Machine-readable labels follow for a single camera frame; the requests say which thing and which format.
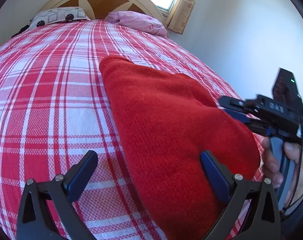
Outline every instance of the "window frame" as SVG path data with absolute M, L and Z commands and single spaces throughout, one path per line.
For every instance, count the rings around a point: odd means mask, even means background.
M 173 7 L 175 1 L 176 1 L 176 0 L 172 0 L 172 2 L 171 2 L 171 4 L 170 4 L 170 6 L 169 6 L 168 9 L 162 8 L 162 7 L 159 6 L 159 5 L 156 5 L 156 6 L 158 7 L 159 11 L 162 13 L 163 16 L 168 17 L 169 12 L 170 12 L 170 10 L 172 9 L 172 7 Z

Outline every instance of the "sleeve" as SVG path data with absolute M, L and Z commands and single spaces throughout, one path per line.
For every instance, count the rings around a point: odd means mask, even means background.
M 281 234 L 284 240 L 303 240 L 303 200 L 295 211 L 281 222 Z

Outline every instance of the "hand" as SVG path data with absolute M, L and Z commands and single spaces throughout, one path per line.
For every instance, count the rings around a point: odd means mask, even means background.
M 271 179 L 274 188 L 278 188 L 278 187 L 280 187 L 281 183 L 283 182 L 284 177 L 279 172 L 280 165 L 270 150 L 269 138 L 265 138 L 262 141 L 262 147 L 265 149 L 263 156 L 262 156 L 262 160 L 264 162 L 262 171 L 264 172 L 266 177 Z M 300 149 L 301 149 L 301 146 L 298 144 L 287 143 L 287 142 L 284 143 L 284 152 L 285 152 L 286 156 L 290 160 L 293 160 L 296 164 L 295 172 L 293 175 L 293 181 L 290 185 L 288 195 L 284 202 L 284 207 L 288 206 L 288 204 L 292 198 L 293 191 L 295 190 L 295 184 L 296 184 L 298 172 L 300 173 L 299 181 L 298 181 L 297 190 L 294 195 L 292 204 L 295 203 L 295 201 L 298 200 L 303 195 L 303 151 L 302 151 L 302 159 L 301 159 L 301 169 L 300 169 L 300 171 L 298 171 Z

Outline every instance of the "finger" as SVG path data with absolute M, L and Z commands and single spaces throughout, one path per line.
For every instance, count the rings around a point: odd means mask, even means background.
M 272 154 L 271 150 L 264 151 L 262 160 L 264 162 L 264 166 L 266 166 L 266 168 L 269 169 L 271 172 L 279 171 L 280 165 L 275 156 Z
M 276 188 L 278 188 L 281 185 L 281 183 L 284 181 L 284 177 L 281 175 L 279 171 L 272 172 L 269 169 L 267 169 L 265 165 L 262 167 L 262 171 L 267 178 L 271 179 L 274 187 Z
M 262 140 L 261 145 L 266 150 L 270 149 L 270 140 L 269 140 L 269 138 L 265 137 L 264 140 Z
M 293 160 L 295 164 L 299 163 L 299 156 L 300 156 L 301 147 L 297 143 L 284 143 L 284 152 L 288 159 Z

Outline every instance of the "screw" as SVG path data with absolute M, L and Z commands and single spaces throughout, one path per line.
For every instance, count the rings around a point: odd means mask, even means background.
M 33 179 L 28 179 L 28 180 L 26 180 L 26 184 L 27 185 L 31 185 L 31 184 L 33 184 L 34 183 L 34 180 Z
M 271 184 L 271 179 L 270 178 L 265 178 L 264 182 L 269 185 L 269 184 Z
M 241 181 L 244 177 L 241 174 L 237 173 L 234 175 L 234 178 L 235 180 Z
M 56 181 L 61 181 L 61 180 L 63 180 L 63 178 L 64 178 L 63 174 L 58 174 L 58 175 L 55 176 Z

